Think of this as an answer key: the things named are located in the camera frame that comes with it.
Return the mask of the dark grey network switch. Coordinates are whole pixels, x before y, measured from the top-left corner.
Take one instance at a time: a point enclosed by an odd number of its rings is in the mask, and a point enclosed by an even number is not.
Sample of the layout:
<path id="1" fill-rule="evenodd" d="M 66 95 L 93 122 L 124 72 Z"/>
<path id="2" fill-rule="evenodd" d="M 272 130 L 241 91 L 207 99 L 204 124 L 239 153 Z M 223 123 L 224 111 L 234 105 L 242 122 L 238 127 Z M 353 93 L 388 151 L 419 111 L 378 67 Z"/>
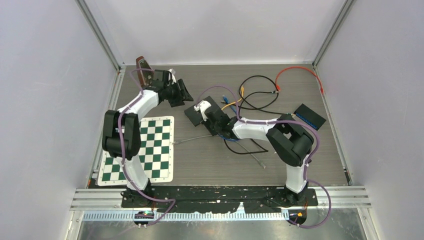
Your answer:
<path id="1" fill-rule="evenodd" d="M 215 100 L 211 96 L 208 96 L 201 100 L 198 104 L 190 106 L 189 108 L 184 110 L 184 114 L 192 123 L 192 125 L 197 127 L 198 125 L 208 120 L 207 114 L 209 112 L 218 109 L 220 109 L 220 106 L 215 102 Z"/>

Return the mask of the black blue network switch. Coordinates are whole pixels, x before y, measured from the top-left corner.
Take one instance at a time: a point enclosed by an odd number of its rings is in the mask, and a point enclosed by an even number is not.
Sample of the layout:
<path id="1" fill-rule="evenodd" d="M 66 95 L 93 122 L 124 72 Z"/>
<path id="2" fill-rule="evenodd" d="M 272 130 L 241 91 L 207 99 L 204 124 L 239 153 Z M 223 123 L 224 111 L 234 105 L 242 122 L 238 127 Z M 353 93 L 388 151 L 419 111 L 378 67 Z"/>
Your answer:
<path id="1" fill-rule="evenodd" d="M 305 104 L 301 104 L 295 111 L 294 115 L 318 131 L 327 121 L 324 117 L 313 111 Z"/>

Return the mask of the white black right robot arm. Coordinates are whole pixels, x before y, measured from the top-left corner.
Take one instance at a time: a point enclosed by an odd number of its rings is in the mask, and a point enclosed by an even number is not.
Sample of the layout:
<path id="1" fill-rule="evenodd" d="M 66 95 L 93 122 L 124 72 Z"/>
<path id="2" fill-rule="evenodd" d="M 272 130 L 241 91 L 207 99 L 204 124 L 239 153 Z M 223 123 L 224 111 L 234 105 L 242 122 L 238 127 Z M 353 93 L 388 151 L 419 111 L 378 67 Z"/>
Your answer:
<path id="1" fill-rule="evenodd" d="M 286 181 L 282 194 L 290 205 L 299 205 L 306 198 L 307 164 L 314 144 L 313 137 L 294 119 L 283 114 L 268 121 L 237 117 L 230 118 L 221 109 L 208 107 L 200 111 L 203 124 L 213 135 L 226 140 L 252 139 L 271 144 L 278 157 L 286 164 Z"/>

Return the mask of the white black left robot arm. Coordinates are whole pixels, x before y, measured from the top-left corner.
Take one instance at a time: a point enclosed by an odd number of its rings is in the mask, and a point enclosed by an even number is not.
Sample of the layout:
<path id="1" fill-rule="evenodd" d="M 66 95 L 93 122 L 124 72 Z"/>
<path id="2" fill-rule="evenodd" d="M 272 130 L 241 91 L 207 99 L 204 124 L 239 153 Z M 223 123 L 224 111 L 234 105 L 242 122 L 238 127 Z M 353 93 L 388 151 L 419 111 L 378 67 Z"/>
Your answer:
<path id="1" fill-rule="evenodd" d="M 144 172 L 139 159 L 141 147 L 140 121 L 153 108 L 167 101 L 173 107 L 183 106 L 194 99 L 189 94 L 184 80 L 175 77 L 170 70 L 151 70 L 152 79 L 141 84 L 138 95 L 118 110 L 107 110 L 104 114 L 102 149 L 113 158 L 120 158 L 120 166 L 126 180 L 127 189 L 134 194 L 134 200 L 141 207 L 148 207 L 153 201 L 149 190 L 150 179 Z"/>

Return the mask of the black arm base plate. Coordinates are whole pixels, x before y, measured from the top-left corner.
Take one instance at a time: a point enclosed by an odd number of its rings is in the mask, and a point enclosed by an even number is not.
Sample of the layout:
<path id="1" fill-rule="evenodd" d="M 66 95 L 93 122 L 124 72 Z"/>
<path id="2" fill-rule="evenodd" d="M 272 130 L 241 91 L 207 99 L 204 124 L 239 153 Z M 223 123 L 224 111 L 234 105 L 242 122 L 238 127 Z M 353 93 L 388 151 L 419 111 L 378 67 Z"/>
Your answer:
<path id="1" fill-rule="evenodd" d="M 123 208 L 148 208 L 164 213 L 276 213 L 282 208 L 315 207 L 316 192 L 290 193 L 283 186 L 151 186 L 146 197 L 129 188 L 121 191 Z"/>

